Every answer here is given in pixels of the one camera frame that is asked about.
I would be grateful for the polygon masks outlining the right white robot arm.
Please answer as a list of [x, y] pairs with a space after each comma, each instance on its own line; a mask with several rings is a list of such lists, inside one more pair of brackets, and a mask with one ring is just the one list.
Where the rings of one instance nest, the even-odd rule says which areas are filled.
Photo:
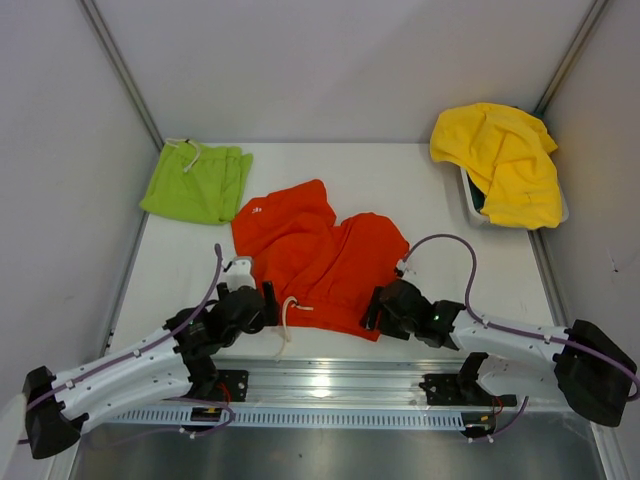
[[399, 340], [465, 354], [454, 374], [427, 374], [420, 384], [435, 406], [513, 406], [519, 396], [563, 402], [606, 427], [621, 423], [635, 363], [596, 325], [517, 327], [496, 317], [476, 319], [469, 307], [429, 301], [397, 279], [374, 289], [362, 327]]

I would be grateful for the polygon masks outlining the orange shorts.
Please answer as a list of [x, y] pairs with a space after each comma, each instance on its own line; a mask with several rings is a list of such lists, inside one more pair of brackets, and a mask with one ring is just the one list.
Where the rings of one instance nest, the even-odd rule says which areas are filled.
[[324, 183], [314, 179], [251, 199], [231, 229], [256, 281], [272, 284], [287, 326], [378, 340], [361, 322], [375, 288], [394, 280], [409, 250], [388, 217], [366, 212], [339, 221]]

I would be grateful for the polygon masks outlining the lime green shorts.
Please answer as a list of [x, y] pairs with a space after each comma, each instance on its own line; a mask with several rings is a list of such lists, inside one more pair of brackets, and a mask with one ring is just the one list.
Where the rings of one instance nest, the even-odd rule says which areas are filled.
[[240, 209], [252, 164], [253, 155], [239, 146], [168, 138], [139, 206], [186, 223], [229, 223]]

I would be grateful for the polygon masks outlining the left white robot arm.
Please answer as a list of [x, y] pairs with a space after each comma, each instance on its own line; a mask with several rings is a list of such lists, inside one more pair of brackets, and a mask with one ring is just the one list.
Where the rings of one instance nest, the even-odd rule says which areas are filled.
[[218, 400], [224, 377], [213, 355], [241, 334], [274, 326], [274, 288], [226, 284], [218, 296], [179, 311], [138, 343], [64, 372], [41, 366], [25, 377], [25, 444], [36, 460], [56, 456], [103, 422], [172, 398]]

